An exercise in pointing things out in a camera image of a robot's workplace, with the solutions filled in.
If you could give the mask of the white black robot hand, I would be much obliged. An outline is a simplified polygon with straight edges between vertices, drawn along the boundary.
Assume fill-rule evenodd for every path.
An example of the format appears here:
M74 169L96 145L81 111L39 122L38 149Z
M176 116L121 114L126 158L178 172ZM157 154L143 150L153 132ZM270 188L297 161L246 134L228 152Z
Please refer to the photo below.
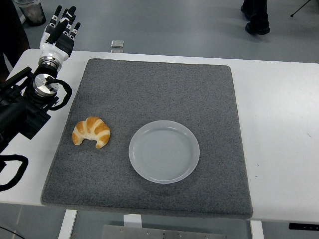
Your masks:
M65 10L62 10L60 5L57 7L40 41L40 63L53 59L63 63L71 56L75 37L81 25L79 22L74 24L75 11L75 6Z

